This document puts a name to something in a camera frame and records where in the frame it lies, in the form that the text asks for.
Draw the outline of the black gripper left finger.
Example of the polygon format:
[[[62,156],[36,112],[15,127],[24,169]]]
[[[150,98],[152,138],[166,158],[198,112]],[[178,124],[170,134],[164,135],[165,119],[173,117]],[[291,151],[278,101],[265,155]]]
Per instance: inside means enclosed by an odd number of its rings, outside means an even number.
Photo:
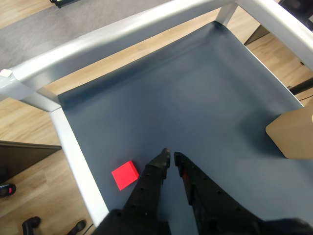
[[[170,150],[145,165],[130,197],[122,209],[114,209],[93,232],[94,235],[170,235],[167,221],[157,217],[163,180],[170,167]]]

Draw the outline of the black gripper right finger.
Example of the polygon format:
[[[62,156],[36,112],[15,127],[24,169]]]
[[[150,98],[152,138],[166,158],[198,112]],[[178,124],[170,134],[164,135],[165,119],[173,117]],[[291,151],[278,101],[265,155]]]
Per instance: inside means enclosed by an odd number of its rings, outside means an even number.
[[[265,235],[263,221],[241,206],[188,157],[174,153],[200,235]]]

